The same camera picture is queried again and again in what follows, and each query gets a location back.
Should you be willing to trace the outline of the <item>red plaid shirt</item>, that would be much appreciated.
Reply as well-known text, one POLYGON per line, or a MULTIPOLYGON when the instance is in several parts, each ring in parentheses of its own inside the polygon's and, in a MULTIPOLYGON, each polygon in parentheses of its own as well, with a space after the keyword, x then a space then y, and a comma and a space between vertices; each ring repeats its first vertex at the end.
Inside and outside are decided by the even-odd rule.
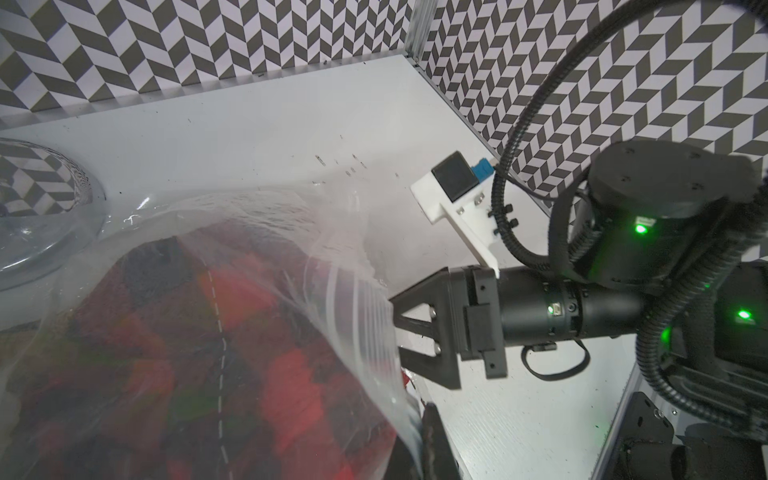
POLYGON ((320 324, 350 275, 262 227, 144 243, 5 330, 5 479, 379 479, 390 422, 320 324))

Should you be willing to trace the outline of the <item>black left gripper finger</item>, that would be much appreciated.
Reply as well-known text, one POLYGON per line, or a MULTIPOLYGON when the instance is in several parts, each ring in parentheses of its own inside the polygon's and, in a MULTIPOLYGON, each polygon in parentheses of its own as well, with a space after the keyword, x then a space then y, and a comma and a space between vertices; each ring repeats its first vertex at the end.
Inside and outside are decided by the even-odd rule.
POLYGON ((437 406, 427 403, 422 417, 422 471, 428 480, 461 480, 458 463, 437 406))

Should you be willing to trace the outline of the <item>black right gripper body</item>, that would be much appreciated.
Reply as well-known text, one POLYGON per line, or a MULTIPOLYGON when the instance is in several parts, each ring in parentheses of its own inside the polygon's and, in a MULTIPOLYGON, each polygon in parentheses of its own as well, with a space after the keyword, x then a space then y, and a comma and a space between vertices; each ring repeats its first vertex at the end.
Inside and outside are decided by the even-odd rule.
POLYGON ((462 361, 481 360, 487 379, 508 377, 496 273, 485 267, 449 270, 454 344, 462 361))

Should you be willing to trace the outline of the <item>clear plastic vacuum bag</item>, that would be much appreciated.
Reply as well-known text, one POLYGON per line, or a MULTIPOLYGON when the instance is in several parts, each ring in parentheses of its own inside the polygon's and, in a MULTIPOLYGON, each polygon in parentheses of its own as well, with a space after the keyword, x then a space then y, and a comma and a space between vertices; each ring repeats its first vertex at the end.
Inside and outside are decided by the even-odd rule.
POLYGON ((369 216, 326 185, 189 198, 3 293, 2 477, 418 476, 369 216))

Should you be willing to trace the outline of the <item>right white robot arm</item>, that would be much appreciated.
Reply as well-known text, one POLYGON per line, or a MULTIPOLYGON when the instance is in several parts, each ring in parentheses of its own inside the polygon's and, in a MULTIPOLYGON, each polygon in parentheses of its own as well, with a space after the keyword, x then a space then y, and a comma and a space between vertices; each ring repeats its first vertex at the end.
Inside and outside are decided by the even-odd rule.
POLYGON ((515 236, 505 199, 525 133, 595 49, 658 10, 630 1, 555 65, 496 164, 454 152, 415 182, 431 222, 447 220, 475 263, 443 268, 392 298, 394 325, 433 341, 403 369, 450 390, 459 365, 508 374, 506 351, 553 351, 635 336, 640 376, 598 459, 599 479, 763 479, 767 461, 767 265, 743 255, 767 234, 767 179, 743 156, 672 141, 603 149, 551 198, 548 251, 515 236))

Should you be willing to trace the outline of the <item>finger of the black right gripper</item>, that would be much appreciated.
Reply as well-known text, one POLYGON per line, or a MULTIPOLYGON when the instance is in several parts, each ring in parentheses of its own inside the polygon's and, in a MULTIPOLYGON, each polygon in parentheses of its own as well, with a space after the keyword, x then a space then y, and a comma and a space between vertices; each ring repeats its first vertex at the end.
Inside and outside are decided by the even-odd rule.
POLYGON ((411 333, 452 333, 455 280, 455 271, 443 268, 392 297, 394 326, 411 333), (429 320, 407 315, 419 306, 433 311, 429 320))
POLYGON ((441 352, 434 355, 412 350, 405 346, 399 347, 401 366, 425 379, 443 386, 449 390, 461 388, 457 351, 449 327, 416 327, 415 329, 398 327, 399 333, 413 333, 432 339, 439 344, 441 352))

